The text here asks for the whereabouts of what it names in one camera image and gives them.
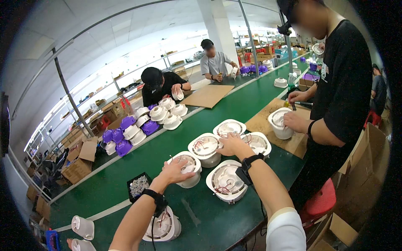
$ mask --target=water bottle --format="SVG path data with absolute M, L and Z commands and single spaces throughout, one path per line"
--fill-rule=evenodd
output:
M 297 74 L 295 72 L 289 73 L 289 79 L 287 80 L 287 91 L 295 88 L 295 80 L 297 78 Z

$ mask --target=black shirt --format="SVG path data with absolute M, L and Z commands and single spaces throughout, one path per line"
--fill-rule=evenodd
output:
M 384 111 L 385 101 L 387 100 L 387 86 L 383 76 L 377 75 L 374 77 L 371 89 L 375 91 L 375 97 L 373 102 L 370 103 L 370 107 L 378 116 L 381 116 Z
M 144 107 L 157 104 L 166 94 L 172 97 L 173 85 L 187 83 L 186 80 L 180 78 L 180 76 L 174 72 L 165 72 L 163 73 L 163 77 L 165 78 L 165 82 L 162 86 L 162 89 L 154 91 L 151 90 L 147 84 L 145 84 L 142 88 L 142 101 L 144 103 Z
M 324 118 L 345 143 L 322 148 L 349 155 L 369 113 L 373 74 L 366 41 L 350 21 L 342 20 L 326 39 L 323 62 L 310 119 Z

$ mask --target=tray of screws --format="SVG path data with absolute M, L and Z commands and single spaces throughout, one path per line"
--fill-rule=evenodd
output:
M 140 198 L 144 189 L 148 189 L 151 185 L 152 179 L 146 172 L 141 173 L 135 178 L 127 181 L 128 198 L 131 203 L 134 203 Z

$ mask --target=ceiling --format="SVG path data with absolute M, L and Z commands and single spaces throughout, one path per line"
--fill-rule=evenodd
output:
M 10 112 L 14 111 L 25 87 L 51 54 L 51 48 L 60 48 L 82 30 L 110 15 L 149 2 L 152 1 L 40 2 L 16 35 L 3 71 L 1 81 L 10 97 Z M 275 0 L 248 0 L 243 3 L 250 22 L 272 27 L 280 23 L 278 14 L 266 9 L 277 10 Z M 224 1 L 224 6 L 230 21 L 244 21 L 237 1 Z M 97 63 L 100 66 L 124 55 L 116 48 L 124 47 L 144 35 L 201 22 L 197 0 L 173 0 L 122 13 L 84 32 L 59 55 L 63 76 L 69 89 L 72 89 L 94 72 L 87 67 L 88 64 Z M 21 143 L 24 147 L 36 126 L 64 95 L 55 65 L 50 63 L 33 83 L 12 121 L 12 146 L 13 143 Z

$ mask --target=black tray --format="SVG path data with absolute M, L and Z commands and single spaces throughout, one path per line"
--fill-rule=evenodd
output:
M 149 177 L 149 175 L 146 172 L 143 172 L 140 175 L 136 176 L 135 178 L 132 178 L 131 180 L 127 181 L 128 199 L 130 200 L 131 203 L 136 202 L 141 195 L 138 195 L 136 197 L 131 196 L 130 183 L 132 183 L 134 180 L 139 179 L 140 177 L 142 177 L 144 175 L 147 178 L 149 185 L 151 185 L 152 179 Z

